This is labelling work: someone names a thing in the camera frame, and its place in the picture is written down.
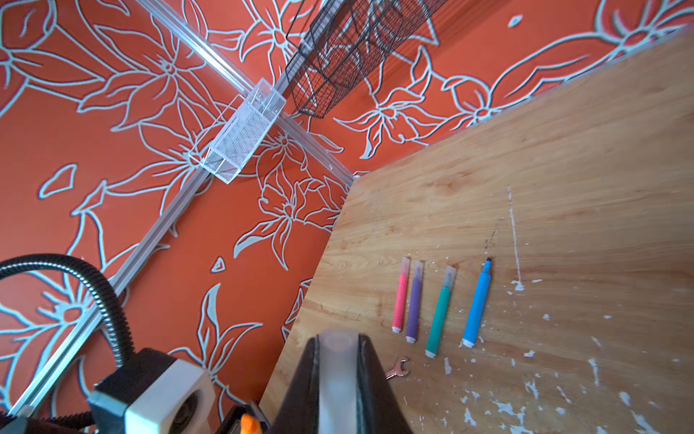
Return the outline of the clear pen cap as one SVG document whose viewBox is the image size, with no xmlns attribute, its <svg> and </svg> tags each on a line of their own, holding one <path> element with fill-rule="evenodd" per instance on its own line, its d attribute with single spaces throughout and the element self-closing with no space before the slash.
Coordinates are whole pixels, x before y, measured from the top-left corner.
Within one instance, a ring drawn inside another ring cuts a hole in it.
<svg viewBox="0 0 694 434">
<path fill-rule="evenodd" d="M 347 330 L 319 336 L 319 433 L 357 433 L 359 337 Z"/>
</svg>

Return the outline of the orange marker pen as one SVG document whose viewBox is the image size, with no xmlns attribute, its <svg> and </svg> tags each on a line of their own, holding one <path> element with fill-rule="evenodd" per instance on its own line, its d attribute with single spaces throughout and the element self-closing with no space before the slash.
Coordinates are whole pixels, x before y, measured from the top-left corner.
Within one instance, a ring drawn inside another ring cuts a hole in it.
<svg viewBox="0 0 694 434">
<path fill-rule="evenodd" d="M 260 421 L 250 414 L 243 414 L 240 419 L 240 434 L 262 434 Z"/>
</svg>

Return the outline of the green marker pen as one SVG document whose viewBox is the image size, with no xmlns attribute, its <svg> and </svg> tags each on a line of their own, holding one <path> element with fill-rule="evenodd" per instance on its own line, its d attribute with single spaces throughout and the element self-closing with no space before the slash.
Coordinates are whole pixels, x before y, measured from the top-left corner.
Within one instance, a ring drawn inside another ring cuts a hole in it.
<svg viewBox="0 0 694 434">
<path fill-rule="evenodd" d="M 437 300 L 435 316 L 431 324 L 428 343 L 425 350 L 425 355 L 431 359 L 436 358 L 438 354 L 441 338 L 443 336 L 443 328 L 446 322 L 446 313 L 455 284 L 456 274 L 457 269 L 455 267 L 448 266 L 446 268 L 443 285 Z"/>
</svg>

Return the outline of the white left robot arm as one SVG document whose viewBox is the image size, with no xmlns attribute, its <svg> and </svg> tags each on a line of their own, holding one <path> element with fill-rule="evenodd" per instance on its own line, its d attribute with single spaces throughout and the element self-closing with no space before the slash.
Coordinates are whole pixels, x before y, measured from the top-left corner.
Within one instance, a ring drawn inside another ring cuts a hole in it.
<svg viewBox="0 0 694 434">
<path fill-rule="evenodd" d="M 82 300 L 73 299 L 72 290 L 69 287 L 57 286 L 43 275 L 43 271 L 56 271 L 63 274 L 65 284 L 76 280 L 78 289 L 88 292 L 88 296 Z M 67 311 L 78 309 L 81 318 L 86 318 L 90 310 L 99 313 L 99 319 L 105 322 L 106 337 L 118 366 L 124 365 L 128 358 L 135 354 L 135 345 L 116 291 L 108 279 L 94 266 L 85 260 L 54 253 L 23 255 L 1 262 L 1 278 L 23 273 L 29 273 L 51 285 L 67 299 L 54 298 L 52 294 L 46 295 L 54 303 L 54 311 L 45 313 L 45 316 L 52 318 L 52 322 L 46 324 L 35 323 L 10 307 L 1 307 L 1 317 L 11 319 L 16 325 L 14 328 L 1 328 L 2 424 L 7 424 L 12 419 L 8 413 L 14 405 L 11 397 L 12 379 L 16 369 L 21 366 L 21 357 L 27 347 L 39 336 L 47 333 L 52 335 L 52 340 L 43 350 L 42 357 L 36 365 L 35 372 L 39 374 L 43 368 L 47 367 L 53 355 L 52 348 L 55 343 L 68 342 L 63 334 L 80 329 L 79 319 L 68 320 L 64 317 Z"/>
</svg>

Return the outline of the purple marker pen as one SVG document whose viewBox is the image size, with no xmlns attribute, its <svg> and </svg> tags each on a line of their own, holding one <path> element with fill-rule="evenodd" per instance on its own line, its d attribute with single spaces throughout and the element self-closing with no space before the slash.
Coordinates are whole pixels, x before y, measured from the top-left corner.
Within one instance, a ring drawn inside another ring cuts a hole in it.
<svg viewBox="0 0 694 434">
<path fill-rule="evenodd" d="M 419 337 L 419 313 L 421 306 L 422 285 L 425 263 L 417 261 L 414 268 L 414 280 L 410 292 L 410 311 L 408 311 L 408 325 L 406 341 L 415 344 Z"/>
</svg>

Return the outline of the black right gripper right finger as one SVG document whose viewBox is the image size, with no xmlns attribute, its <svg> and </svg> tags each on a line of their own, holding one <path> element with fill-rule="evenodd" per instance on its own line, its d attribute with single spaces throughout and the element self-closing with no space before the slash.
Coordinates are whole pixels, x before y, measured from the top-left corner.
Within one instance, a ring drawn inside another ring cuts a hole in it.
<svg viewBox="0 0 694 434">
<path fill-rule="evenodd" d="M 405 434 L 412 430 L 388 385 L 379 357 L 366 335 L 357 356 L 357 432 Z"/>
</svg>

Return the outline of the pink highlighter pen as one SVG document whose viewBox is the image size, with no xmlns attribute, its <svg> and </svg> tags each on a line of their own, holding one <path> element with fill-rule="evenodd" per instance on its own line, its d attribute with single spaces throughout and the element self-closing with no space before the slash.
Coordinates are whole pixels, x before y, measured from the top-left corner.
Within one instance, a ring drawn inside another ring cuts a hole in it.
<svg viewBox="0 0 694 434">
<path fill-rule="evenodd" d="M 410 262 L 411 260 L 409 257 L 404 257 L 400 266 L 396 303 L 391 324 L 391 330 L 396 334 L 399 334 L 403 328 L 404 310 L 406 307 L 408 292 L 408 275 L 410 274 Z"/>
</svg>

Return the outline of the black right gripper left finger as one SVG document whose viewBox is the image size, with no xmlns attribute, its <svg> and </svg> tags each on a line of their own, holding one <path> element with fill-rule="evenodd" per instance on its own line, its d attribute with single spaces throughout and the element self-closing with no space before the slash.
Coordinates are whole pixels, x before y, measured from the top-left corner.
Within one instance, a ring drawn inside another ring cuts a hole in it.
<svg viewBox="0 0 694 434">
<path fill-rule="evenodd" d="M 307 341 L 296 372 L 269 433 L 316 434 L 319 430 L 320 344 Z"/>
</svg>

